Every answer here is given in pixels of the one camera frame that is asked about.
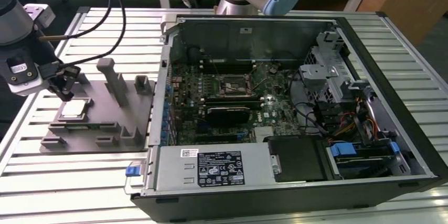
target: slotted aluminum surface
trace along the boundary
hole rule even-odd
[[[72,25],[76,33],[100,20],[103,8],[77,14]],[[157,78],[161,43],[160,20],[164,14],[211,14],[211,10],[128,9],[125,39],[112,55],[115,70],[132,80],[136,74]],[[345,16],[383,69],[412,115],[436,149],[448,161],[448,95],[440,77],[403,38],[375,13],[293,12],[296,16]],[[105,52],[121,29],[120,10],[99,29],[80,39],[68,41],[59,53],[65,62]],[[104,79],[96,61],[81,65],[92,80]],[[353,63],[363,76],[357,63]],[[43,155],[40,137],[47,133],[61,102],[48,92],[37,95],[25,113],[17,132],[11,131],[1,143],[9,149],[0,163],[1,223],[149,223],[149,217],[133,206],[124,194],[124,168],[145,153]],[[141,187],[141,179],[132,179]],[[448,188],[441,186],[424,193],[407,194],[376,207],[332,210],[291,215],[235,218],[200,223],[447,223]]]

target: warning label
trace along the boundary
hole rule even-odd
[[[244,185],[241,152],[197,153],[200,187]]]

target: blue tab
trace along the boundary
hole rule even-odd
[[[340,155],[356,155],[356,150],[352,143],[336,143],[329,147],[329,149],[333,157]]]
[[[391,148],[395,154],[400,153],[400,147],[396,142],[391,142]]]
[[[333,154],[333,157],[341,155],[336,145],[331,146],[329,150],[331,150],[331,153]]]
[[[128,166],[125,168],[127,177],[137,177],[140,176],[140,166]]]

